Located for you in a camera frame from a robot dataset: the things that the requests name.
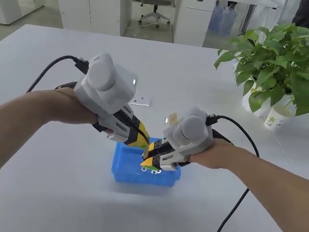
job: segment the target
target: white cabinet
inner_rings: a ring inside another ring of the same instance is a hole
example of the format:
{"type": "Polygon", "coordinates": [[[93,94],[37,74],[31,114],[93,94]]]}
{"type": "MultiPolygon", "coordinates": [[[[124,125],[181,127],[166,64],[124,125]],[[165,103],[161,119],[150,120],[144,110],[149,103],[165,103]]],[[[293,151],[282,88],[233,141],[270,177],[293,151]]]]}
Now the white cabinet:
{"type": "Polygon", "coordinates": [[[132,0],[59,0],[59,7],[65,29],[122,36],[132,0]]]}
{"type": "Polygon", "coordinates": [[[211,14],[211,11],[181,7],[178,13],[174,42],[202,47],[211,14]]]}
{"type": "Polygon", "coordinates": [[[214,4],[214,0],[183,0],[182,7],[203,11],[213,11],[214,4]]]}
{"type": "Polygon", "coordinates": [[[59,0],[63,28],[91,32],[89,0],[59,0]]]}
{"type": "Polygon", "coordinates": [[[11,24],[44,6],[45,0],[0,0],[0,24],[11,24]]]}

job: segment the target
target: wrist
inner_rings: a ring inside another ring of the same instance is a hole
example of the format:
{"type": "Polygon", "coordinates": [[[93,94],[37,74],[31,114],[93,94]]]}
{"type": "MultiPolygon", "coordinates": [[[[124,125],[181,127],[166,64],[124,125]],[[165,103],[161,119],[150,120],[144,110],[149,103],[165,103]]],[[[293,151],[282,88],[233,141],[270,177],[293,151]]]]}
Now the wrist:
{"type": "Polygon", "coordinates": [[[34,91],[26,94],[31,103],[30,107],[37,120],[42,124],[53,121],[55,116],[55,102],[53,90],[34,91]]]}
{"type": "Polygon", "coordinates": [[[241,147],[234,147],[234,149],[231,150],[230,155],[223,159],[221,166],[224,169],[234,172],[234,170],[240,166],[245,165],[247,162],[246,160],[251,159],[252,157],[255,157],[255,155],[248,150],[241,147]]]}

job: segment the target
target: office chair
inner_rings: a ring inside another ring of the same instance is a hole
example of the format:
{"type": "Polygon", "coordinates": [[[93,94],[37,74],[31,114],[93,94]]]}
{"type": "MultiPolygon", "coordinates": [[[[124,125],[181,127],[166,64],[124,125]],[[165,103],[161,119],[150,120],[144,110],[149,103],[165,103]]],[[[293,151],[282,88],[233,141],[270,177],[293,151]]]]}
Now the office chair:
{"type": "Polygon", "coordinates": [[[158,6],[170,6],[172,5],[172,0],[141,0],[142,4],[140,6],[143,6],[143,4],[149,4],[149,5],[154,5],[154,11],[150,14],[147,15],[141,15],[140,19],[139,19],[139,25],[141,25],[141,21],[149,18],[149,17],[154,17],[157,24],[156,24],[156,28],[159,28],[159,19],[163,18],[167,21],[167,25],[170,24],[170,19],[165,17],[164,15],[160,14],[157,12],[158,10],[158,6]]]}

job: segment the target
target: table surface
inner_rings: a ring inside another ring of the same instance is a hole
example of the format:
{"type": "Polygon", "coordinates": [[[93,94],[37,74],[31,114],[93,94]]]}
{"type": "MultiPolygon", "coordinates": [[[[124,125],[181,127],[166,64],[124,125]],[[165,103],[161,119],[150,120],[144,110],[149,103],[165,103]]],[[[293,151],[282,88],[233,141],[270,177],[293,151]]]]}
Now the table surface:
{"type": "MultiPolygon", "coordinates": [[[[0,103],[23,94],[52,60],[62,55],[90,59],[109,52],[115,63],[140,78],[138,94],[151,107],[133,106],[152,137],[162,137],[165,117],[199,105],[207,113],[238,121],[255,141],[262,158],[309,176],[308,118],[295,118],[281,132],[241,105],[242,90],[232,64],[217,71],[216,50],[26,25],[0,42],[0,103]]],[[[52,68],[36,89],[75,81],[72,61],[52,68]]],[[[229,122],[214,128],[252,151],[229,122]]],[[[6,232],[186,232],[216,231],[245,186],[226,170],[191,164],[172,188],[115,183],[111,161],[115,143],[89,125],[49,123],[0,171],[0,225],[6,232]]],[[[223,231],[280,231],[250,193],[223,231]]]]}

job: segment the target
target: hand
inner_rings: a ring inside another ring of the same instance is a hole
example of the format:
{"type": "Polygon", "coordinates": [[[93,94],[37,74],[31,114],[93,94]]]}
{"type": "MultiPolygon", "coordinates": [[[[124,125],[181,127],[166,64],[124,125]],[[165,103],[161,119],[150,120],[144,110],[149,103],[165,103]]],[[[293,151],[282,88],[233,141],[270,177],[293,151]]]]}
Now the hand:
{"type": "Polygon", "coordinates": [[[191,155],[189,161],[212,169],[225,168],[225,164],[230,159],[237,157],[236,154],[243,152],[248,151],[234,146],[223,139],[214,139],[212,147],[201,153],[191,155]]]}
{"type": "Polygon", "coordinates": [[[37,94],[46,105],[47,121],[69,124],[93,124],[98,121],[97,115],[79,102],[71,88],[37,91],[32,94],[37,94]]]}

